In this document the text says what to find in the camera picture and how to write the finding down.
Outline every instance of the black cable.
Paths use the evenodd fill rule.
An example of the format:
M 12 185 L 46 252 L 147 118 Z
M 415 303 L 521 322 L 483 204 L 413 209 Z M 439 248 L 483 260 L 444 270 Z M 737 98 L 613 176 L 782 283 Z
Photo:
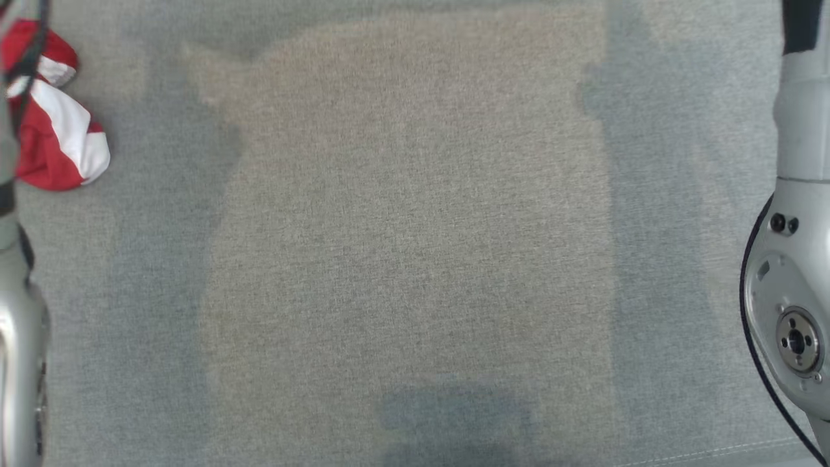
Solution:
M 767 393 L 769 393 L 769 397 L 773 400 L 773 403 L 776 407 L 778 407 L 779 412 L 781 412 L 781 416 L 787 421 L 787 425 L 793 430 L 795 435 L 804 443 L 804 447 L 810 451 L 810 454 L 816 458 L 818 463 L 822 467 L 828 467 L 827 461 L 822 456 L 822 453 L 816 449 L 816 446 L 813 445 L 813 442 L 801 431 L 801 428 L 798 424 L 793 420 L 793 417 L 787 411 L 787 408 L 784 407 L 784 404 L 781 403 L 778 395 L 775 394 L 775 389 L 773 385 L 769 382 L 769 378 L 764 371 L 764 367 L 761 365 L 761 360 L 758 358 L 758 352 L 755 350 L 755 344 L 752 340 L 752 333 L 749 330 L 749 320 L 746 317 L 746 297 L 744 296 L 745 290 L 745 275 L 746 275 L 746 262 L 749 260 L 749 252 L 752 250 L 752 245 L 755 243 L 755 237 L 758 236 L 758 232 L 761 229 L 761 224 L 764 223 L 764 218 L 767 216 L 767 211 L 769 211 L 769 206 L 773 202 L 773 196 L 770 196 L 767 200 L 767 204 L 764 205 L 764 208 L 761 209 L 761 214 L 758 215 L 758 219 L 755 220 L 755 226 L 752 228 L 752 233 L 749 234 L 749 240 L 746 242 L 746 249 L 744 250 L 744 261 L 740 265 L 740 321 L 744 325 L 744 337 L 746 337 L 746 346 L 749 348 L 749 355 L 752 356 L 752 362 L 755 364 L 755 370 L 758 370 L 758 376 L 761 378 L 761 382 L 764 383 L 764 387 L 767 389 Z
M 37 76 L 37 65 L 41 60 L 43 47 L 46 45 L 46 35 L 49 32 L 49 0 L 40 0 L 37 8 L 37 31 L 32 41 L 29 43 L 23 57 L 20 61 L 15 63 L 6 73 L 6 83 L 11 85 L 17 78 L 21 76 L 28 76 L 26 87 L 21 93 L 20 106 L 12 114 L 12 128 L 15 134 L 20 131 L 20 125 L 23 122 L 23 116 L 26 114 L 26 107 L 31 100 L 32 86 L 35 83 Z

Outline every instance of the white stitching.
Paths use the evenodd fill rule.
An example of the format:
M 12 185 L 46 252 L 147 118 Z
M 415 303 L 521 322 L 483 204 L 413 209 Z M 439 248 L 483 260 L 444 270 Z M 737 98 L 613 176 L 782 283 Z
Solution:
M 694 459 L 673 460 L 672 462 L 666 462 L 666 463 L 663 463 L 663 464 L 654 464 L 654 465 L 651 465 L 650 467 L 661 467 L 663 465 L 681 464 L 683 462 L 692 462 L 693 460 L 711 459 L 713 457 L 721 457 L 722 455 L 739 454 L 739 453 L 742 453 L 742 452 L 750 452 L 750 451 L 753 451 L 753 450 L 765 450 L 765 449 L 769 449 L 769 448 L 779 448 L 781 446 L 797 445 L 799 443 L 800 443 L 800 441 L 789 441 L 787 443 L 780 443 L 780 444 L 775 444 L 774 442 L 770 442 L 769 445 L 757 446 L 757 447 L 754 447 L 754 448 L 749 448 L 747 450 L 736 450 L 736 451 L 731 451 L 731 452 L 722 452 L 720 454 L 715 454 L 715 455 L 702 455 L 700 457 L 695 457 Z
M 745 448 L 745 447 L 748 447 L 748 446 L 767 445 L 767 444 L 780 443 L 781 441 L 789 441 L 789 440 L 795 440 L 795 439 L 796 438 L 790 436 L 789 438 L 781 438 L 780 440 L 759 441 L 757 443 L 747 443 L 745 445 L 726 446 L 725 448 L 718 448 L 716 450 L 702 450 L 701 452 L 693 452 L 691 454 L 673 455 L 672 457 L 663 457 L 663 458 L 660 458 L 660 459 L 641 460 L 640 462 L 632 462 L 631 464 L 614 465 L 613 467 L 632 467 L 632 465 L 643 465 L 643 464 L 648 464 L 650 462 L 660 462 L 661 460 L 680 459 L 680 458 L 683 458 L 683 457 L 692 457 L 694 455 L 710 454 L 710 453 L 718 452 L 718 451 L 722 451 L 722 450 L 733 450 L 733 449 L 737 449 L 737 448 Z

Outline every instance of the screw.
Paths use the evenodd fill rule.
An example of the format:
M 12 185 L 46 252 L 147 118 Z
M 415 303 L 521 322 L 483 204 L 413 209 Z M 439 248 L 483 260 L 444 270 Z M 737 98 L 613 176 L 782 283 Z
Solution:
M 784 231 L 784 226 L 787 224 L 787 219 L 781 213 L 773 214 L 773 218 L 769 220 L 769 227 L 773 232 L 781 233 Z

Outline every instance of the red and white cloth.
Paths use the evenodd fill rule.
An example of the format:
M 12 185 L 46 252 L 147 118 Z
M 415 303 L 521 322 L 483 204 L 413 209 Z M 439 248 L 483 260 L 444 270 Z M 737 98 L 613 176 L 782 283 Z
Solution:
M 19 21 L 0 42 L 6 69 L 19 61 L 37 30 L 33 21 Z M 38 63 L 32 98 L 20 128 L 17 176 L 41 189 L 66 190 L 97 179 L 110 165 L 110 148 L 90 112 L 58 87 L 75 76 L 78 56 L 53 31 Z M 7 89 L 12 107 L 19 106 L 26 78 Z

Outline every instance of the black band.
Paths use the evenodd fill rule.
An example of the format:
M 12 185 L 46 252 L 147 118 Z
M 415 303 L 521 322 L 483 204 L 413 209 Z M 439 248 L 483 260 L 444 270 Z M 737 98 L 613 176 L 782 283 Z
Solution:
M 0 217 L 14 212 L 14 179 L 9 180 L 4 184 L 0 184 Z
M 816 48 L 824 0 L 782 0 L 784 55 Z

